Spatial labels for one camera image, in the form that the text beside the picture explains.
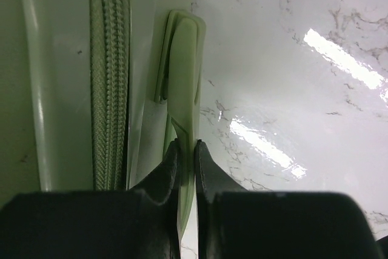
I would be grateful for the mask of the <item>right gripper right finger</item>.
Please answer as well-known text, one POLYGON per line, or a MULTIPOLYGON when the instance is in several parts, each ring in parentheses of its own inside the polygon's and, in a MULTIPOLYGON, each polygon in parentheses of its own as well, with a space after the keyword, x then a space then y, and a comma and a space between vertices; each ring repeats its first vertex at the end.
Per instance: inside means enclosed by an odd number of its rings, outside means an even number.
POLYGON ((200 258, 376 258, 378 245, 351 197, 246 190, 199 141, 194 154, 200 258))

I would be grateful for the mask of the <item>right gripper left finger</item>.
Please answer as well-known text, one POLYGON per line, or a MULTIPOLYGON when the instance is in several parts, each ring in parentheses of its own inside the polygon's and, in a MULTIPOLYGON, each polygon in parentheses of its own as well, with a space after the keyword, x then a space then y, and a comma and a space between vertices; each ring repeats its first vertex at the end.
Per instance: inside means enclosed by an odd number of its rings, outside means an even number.
POLYGON ((2 258, 179 258, 179 162, 162 162, 122 191, 34 192, 1 209, 2 258))

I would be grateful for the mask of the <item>green suitcase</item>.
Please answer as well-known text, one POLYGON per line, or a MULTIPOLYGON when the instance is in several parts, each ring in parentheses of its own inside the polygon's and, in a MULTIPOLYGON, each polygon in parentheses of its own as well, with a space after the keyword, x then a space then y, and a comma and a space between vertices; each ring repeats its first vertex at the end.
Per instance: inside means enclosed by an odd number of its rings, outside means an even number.
POLYGON ((130 190, 176 141, 181 251, 206 32, 191 2, 1 0, 1 209, 24 193, 130 190))

